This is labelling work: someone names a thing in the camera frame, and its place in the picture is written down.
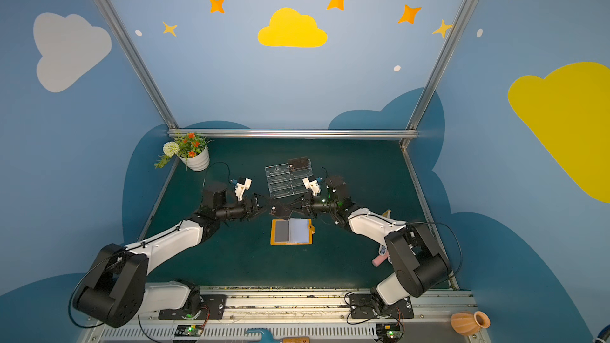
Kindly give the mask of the yellow leather card holder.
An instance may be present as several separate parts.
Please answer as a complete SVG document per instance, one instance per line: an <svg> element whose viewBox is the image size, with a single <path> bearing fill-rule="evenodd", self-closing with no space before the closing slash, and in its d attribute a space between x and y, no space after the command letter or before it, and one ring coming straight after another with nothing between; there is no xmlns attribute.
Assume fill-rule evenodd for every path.
<svg viewBox="0 0 610 343"><path fill-rule="evenodd" d="M273 244L273 223L275 220L283 220L283 219L274 219L272 221L271 227L271 239L270 244ZM289 243L282 245L311 245L313 243L313 235L315 233L315 228L312 224L312 219L289 219L289 227L290 227L290 238Z"/></svg>

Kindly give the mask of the clear plastic organizer tray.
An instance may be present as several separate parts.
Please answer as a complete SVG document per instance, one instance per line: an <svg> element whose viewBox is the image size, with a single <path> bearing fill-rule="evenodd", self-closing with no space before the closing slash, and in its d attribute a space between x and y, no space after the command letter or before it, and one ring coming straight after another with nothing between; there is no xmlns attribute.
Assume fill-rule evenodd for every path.
<svg viewBox="0 0 610 343"><path fill-rule="evenodd" d="M290 172L288 162L265 168L268 190L271 198L285 198L293 195L302 195L308 190L303 185L303 178L312 176L313 170Z"/></svg>

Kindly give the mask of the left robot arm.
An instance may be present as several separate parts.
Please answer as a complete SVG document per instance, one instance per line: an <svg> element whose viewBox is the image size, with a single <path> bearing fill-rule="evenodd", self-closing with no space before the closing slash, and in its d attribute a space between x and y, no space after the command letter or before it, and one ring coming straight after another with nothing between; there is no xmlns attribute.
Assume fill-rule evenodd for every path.
<svg viewBox="0 0 610 343"><path fill-rule="evenodd" d="M199 286L183 279L150 284L148 275L211 238L222 223L264 213L267 203L259 194L229 194L222 184L205 190L199 207L174 227L126 246L103 247L72 292L68 311L80 311L114 328L152 311L175 310L196 319L203 309Z"/></svg>

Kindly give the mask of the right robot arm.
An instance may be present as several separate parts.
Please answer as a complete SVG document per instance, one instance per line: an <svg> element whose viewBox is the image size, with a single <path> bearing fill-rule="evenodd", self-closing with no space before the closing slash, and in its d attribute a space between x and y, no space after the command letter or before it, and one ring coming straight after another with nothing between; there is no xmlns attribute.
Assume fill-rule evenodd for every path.
<svg viewBox="0 0 610 343"><path fill-rule="evenodd" d="M427 223L395 220L389 213L376 214L357 205L341 176L326 180L324 197L313 176L304 178L303 185L306 192L296 211L311 216L329 214L338 227L367 237L385 249L393 273L372 290L373 305L378 310L409 296L420 297L453 274L446 253Z"/></svg>

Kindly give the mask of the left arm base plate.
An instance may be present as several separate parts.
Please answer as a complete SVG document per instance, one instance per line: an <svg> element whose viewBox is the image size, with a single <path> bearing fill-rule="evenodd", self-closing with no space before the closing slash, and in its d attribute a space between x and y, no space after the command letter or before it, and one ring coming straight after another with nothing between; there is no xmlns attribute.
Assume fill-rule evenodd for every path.
<svg viewBox="0 0 610 343"><path fill-rule="evenodd" d="M178 309L159 312L160 320L220 320L223 318L227 297L225 295L197 295Z"/></svg>

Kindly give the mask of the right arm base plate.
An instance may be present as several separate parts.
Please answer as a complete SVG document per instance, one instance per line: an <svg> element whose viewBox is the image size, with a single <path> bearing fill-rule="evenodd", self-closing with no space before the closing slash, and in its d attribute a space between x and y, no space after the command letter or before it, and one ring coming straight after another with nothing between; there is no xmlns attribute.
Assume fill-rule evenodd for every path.
<svg viewBox="0 0 610 343"><path fill-rule="evenodd" d="M415 314L409 297L400 299L392 305L385 305L376 295L348 292L344 302L349 308L350 319L413 319Z"/></svg>

